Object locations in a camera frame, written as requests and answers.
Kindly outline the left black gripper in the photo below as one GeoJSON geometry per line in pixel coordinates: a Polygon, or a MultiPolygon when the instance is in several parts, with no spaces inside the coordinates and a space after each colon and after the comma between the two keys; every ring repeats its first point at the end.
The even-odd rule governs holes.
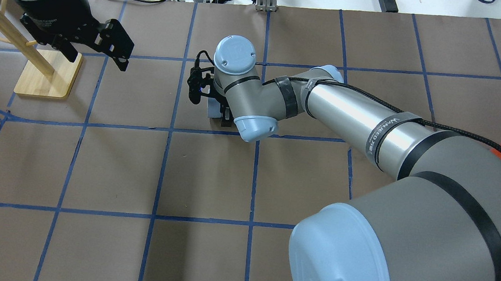
{"type": "Polygon", "coordinates": [[[20,21],[39,44],[52,45],[69,62],[78,58],[73,43],[87,45],[112,58],[121,72],[127,70],[134,42],[120,21],[109,19],[102,24],[96,20],[88,0],[15,2],[24,10],[20,21]]]}

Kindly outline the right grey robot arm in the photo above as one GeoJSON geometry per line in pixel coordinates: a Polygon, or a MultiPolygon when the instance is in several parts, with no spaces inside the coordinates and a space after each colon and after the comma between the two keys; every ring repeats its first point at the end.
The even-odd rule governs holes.
{"type": "Polygon", "coordinates": [[[244,141],[305,113],[394,179],[293,228],[293,281],[501,281],[501,146],[388,106],[330,64],[262,83],[243,36],[213,58],[244,141]]]}

